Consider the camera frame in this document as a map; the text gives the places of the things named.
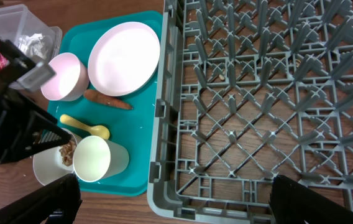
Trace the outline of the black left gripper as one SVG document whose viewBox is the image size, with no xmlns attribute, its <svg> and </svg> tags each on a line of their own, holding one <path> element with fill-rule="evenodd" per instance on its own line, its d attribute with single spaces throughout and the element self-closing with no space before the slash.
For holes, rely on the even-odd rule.
<svg viewBox="0 0 353 224">
<path fill-rule="evenodd" d="M 67 144 L 71 136 L 57 119 L 10 87 L 17 82 L 25 90 L 38 90 L 55 76 L 54 70 L 39 57 L 24 55 L 10 40 L 0 39 L 0 54 L 9 62 L 0 70 L 0 164 Z"/>
</svg>

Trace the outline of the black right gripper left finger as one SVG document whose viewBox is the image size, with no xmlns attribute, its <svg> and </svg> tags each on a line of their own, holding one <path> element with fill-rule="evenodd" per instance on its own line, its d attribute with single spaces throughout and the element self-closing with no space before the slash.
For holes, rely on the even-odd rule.
<svg viewBox="0 0 353 224">
<path fill-rule="evenodd" d="M 0 224 L 73 223 L 81 203 L 78 178 L 67 174 L 0 209 Z"/>
</svg>

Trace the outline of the white tissue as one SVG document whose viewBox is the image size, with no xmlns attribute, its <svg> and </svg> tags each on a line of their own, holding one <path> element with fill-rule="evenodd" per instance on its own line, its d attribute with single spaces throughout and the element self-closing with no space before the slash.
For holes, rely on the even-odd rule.
<svg viewBox="0 0 353 224">
<path fill-rule="evenodd" d="M 33 34 L 19 37 L 19 50 L 28 57 L 38 56 L 46 60 L 52 50 L 52 38 L 49 35 Z"/>
</svg>

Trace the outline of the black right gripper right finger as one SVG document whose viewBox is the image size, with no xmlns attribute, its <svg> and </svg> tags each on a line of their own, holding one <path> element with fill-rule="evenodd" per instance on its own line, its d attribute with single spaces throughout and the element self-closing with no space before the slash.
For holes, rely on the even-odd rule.
<svg viewBox="0 0 353 224">
<path fill-rule="evenodd" d="M 277 224 L 353 224 L 353 212 L 294 180 L 274 178 L 269 200 Z"/>
</svg>

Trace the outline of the pink bowl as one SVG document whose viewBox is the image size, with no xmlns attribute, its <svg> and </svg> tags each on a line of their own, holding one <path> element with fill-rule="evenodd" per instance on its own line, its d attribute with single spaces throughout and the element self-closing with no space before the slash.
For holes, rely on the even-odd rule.
<svg viewBox="0 0 353 224">
<path fill-rule="evenodd" d="M 73 53 L 62 53 L 54 57 L 49 65 L 55 76 L 42 85 L 41 92 L 50 101 L 74 101 L 81 97 L 89 86 L 87 68 Z"/>
</svg>

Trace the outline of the large white plate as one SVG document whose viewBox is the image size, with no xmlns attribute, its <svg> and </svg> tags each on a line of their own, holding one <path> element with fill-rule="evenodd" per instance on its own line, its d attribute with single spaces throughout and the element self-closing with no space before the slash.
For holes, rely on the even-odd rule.
<svg viewBox="0 0 353 224">
<path fill-rule="evenodd" d="M 89 80 L 102 94 L 128 95 L 152 78 L 159 58 L 160 41 L 155 31 L 141 22 L 124 22 L 95 43 L 88 60 Z"/>
</svg>

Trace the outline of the white cup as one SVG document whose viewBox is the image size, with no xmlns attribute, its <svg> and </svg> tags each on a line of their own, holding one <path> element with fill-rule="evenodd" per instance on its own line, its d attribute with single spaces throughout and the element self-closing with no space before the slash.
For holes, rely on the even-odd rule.
<svg viewBox="0 0 353 224">
<path fill-rule="evenodd" d="M 99 136 L 88 136 L 76 146 L 73 169 L 84 182 L 96 182 L 123 172 L 129 165 L 127 149 Z"/>
</svg>

